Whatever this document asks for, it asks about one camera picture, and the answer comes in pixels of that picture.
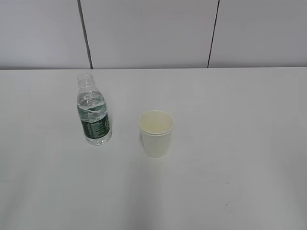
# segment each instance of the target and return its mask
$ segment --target white wall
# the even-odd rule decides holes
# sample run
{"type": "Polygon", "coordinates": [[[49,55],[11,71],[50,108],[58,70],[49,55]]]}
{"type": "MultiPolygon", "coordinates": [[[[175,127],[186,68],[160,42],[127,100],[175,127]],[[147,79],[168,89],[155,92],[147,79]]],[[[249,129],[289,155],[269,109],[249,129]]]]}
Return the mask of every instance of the white wall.
{"type": "Polygon", "coordinates": [[[93,68],[207,67],[218,0],[81,0],[93,68]]]}
{"type": "Polygon", "coordinates": [[[1,0],[0,69],[88,69],[76,0],[1,0]]]}
{"type": "MultiPolygon", "coordinates": [[[[207,67],[218,0],[81,0],[94,69],[207,67]]],[[[307,66],[306,0],[220,0],[209,67],[307,66]]],[[[0,69],[88,69],[77,0],[0,0],[0,69]]]]}
{"type": "Polygon", "coordinates": [[[209,67],[307,66],[306,0],[221,0],[209,67]]]}

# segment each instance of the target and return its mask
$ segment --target cup rim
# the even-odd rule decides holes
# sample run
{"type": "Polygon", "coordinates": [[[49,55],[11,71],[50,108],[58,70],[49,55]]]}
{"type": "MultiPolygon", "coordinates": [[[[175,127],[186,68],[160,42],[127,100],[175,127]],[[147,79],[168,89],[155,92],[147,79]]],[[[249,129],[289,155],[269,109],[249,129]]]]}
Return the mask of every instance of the cup rim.
{"type": "Polygon", "coordinates": [[[147,134],[147,135],[149,135],[149,136],[155,136],[155,137],[157,137],[157,136],[166,135],[166,134],[168,134],[168,133],[170,133],[170,132],[172,131],[173,127],[174,127],[174,118],[171,116],[171,114],[169,114],[168,112],[165,112],[165,111],[163,111],[163,110],[148,110],[148,111],[142,113],[142,114],[140,115],[140,117],[139,117],[139,128],[140,128],[140,130],[141,130],[143,133],[145,133],[145,134],[147,134]],[[170,128],[169,130],[167,130],[166,132],[160,132],[160,133],[147,132],[147,131],[145,131],[144,129],[142,129],[142,128],[141,128],[141,124],[140,124],[141,117],[142,117],[144,114],[149,113],[149,112],[162,112],[162,113],[164,113],[164,114],[169,115],[169,116],[172,118],[172,126],[171,126],[171,128],[170,128]]]}

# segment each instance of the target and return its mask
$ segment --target green bottle label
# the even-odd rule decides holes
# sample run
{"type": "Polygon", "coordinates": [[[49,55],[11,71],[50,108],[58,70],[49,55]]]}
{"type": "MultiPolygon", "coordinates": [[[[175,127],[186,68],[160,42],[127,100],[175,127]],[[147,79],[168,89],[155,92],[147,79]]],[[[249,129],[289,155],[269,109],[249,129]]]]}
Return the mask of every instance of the green bottle label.
{"type": "Polygon", "coordinates": [[[90,139],[98,139],[104,137],[110,131],[109,118],[107,114],[99,121],[89,123],[81,121],[84,134],[90,139]]]}

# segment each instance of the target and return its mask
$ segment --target white paper cup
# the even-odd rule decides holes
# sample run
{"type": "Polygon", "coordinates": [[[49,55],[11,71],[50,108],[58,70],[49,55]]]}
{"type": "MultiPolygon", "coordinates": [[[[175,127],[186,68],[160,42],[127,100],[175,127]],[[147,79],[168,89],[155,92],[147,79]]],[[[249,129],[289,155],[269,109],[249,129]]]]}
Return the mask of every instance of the white paper cup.
{"type": "Polygon", "coordinates": [[[139,120],[145,152],[154,158],[166,154],[171,140],[174,120],[164,111],[151,110],[143,113],[139,120]]]}

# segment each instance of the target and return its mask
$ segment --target water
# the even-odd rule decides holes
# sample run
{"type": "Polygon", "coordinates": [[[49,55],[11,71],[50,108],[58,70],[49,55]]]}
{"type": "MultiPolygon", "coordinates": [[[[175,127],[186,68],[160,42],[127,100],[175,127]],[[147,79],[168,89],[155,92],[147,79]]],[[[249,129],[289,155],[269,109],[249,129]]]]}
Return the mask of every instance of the water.
{"type": "MultiPolygon", "coordinates": [[[[87,123],[98,122],[107,115],[106,102],[100,92],[92,91],[80,93],[77,98],[77,109],[80,119],[85,125],[87,125],[87,123]]],[[[109,124],[106,118],[103,120],[103,124],[106,124],[108,127],[109,124]]],[[[112,131],[110,128],[109,132],[101,138],[89,138],[86,134],[85,138],[92,145],[101,145],[106,143],[111,138],[111,135],[112,131]]]]}

